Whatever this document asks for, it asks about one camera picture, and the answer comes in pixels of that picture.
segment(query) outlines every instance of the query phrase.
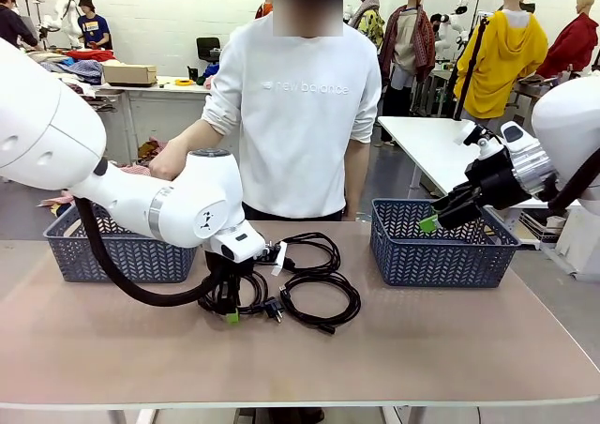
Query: white cable tag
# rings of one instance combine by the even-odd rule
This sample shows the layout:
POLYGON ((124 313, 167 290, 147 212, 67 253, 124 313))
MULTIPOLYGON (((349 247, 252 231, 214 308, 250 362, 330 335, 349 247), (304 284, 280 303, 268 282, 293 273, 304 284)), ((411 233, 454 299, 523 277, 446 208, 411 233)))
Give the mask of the white cable tag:
POLYGON ((273 266, 271 275, 277 277, 281 273, 281 269, 283 269, 283 262, 285 261, 285 252, 287 248, 288 243, 283 241, 279 243, 279 253, 277 254, 277 259, 275 260, 275 266, 273 266))

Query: plastic basket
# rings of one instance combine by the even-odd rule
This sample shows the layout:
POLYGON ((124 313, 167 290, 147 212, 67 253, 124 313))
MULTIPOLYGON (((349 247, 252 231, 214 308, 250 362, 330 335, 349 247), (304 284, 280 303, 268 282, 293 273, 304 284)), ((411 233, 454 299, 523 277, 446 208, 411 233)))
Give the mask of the plastic basket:
MULTIPOLYGON (((117 225, 108 212, 94 204, 94 215, 112 261, 137 283, 180 283, 188 278, 196 249, 181 249, 117 225)), ((44 233, 66 281, 110 281, 99 266, 75 206, 44 233), (75 230, 66 232, 76 226, 75 230)))
POLYGON ((496 288, 520 243, 487 210, 455 230, 425 234, 431 201, 373 201, 371 248, 391 286, 496 288))

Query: blue t-shirt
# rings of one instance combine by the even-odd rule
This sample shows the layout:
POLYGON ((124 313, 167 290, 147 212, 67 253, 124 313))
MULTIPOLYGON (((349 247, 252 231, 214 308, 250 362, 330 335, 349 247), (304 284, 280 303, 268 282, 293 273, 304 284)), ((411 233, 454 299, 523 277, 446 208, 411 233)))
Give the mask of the blue t-shirt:
MULTIPOLYGON (((93 18, 88 18, 83 15, 80 16, 77 20, 80 28, 83 32, 83 38, 85 39, 85 47, 89 47, 88 44, 92 41, 99 42, 104 38, 104 34, 110 34, 109 25, 102 16, 94 16, 93 18)), ((103 44, 102 49, 112 49, 113 42, 109 39, 109 42, 103 44)))

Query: person in blue t-shirt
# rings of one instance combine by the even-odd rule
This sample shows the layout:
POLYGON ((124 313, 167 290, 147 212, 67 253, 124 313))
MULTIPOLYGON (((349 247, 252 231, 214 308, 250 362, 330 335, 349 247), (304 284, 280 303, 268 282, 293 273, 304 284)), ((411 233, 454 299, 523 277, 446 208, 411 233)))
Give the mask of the person in blue t-shirt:
POLYGON ((92 0, 79 0, 83 16, 77 20, 83 32, 85 47, 89 49, 112 49, 113 41, 109 25, 102 16, 96 14, 92 0))

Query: man in white sweatshirt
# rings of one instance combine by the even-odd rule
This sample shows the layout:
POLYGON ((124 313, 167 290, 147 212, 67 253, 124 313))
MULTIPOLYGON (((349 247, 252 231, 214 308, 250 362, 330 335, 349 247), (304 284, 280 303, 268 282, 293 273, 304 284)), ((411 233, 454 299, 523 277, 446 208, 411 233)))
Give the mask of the man in white sweatshirt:
POLYGON ((241 126, 247 219, 341 220, 346 208, 354 220, 382 87, 376 49, 343 24, 341 1, 278 0, 234 31, 202 119, 169 142, 152 175, 177 177, 188 151, 241 126))

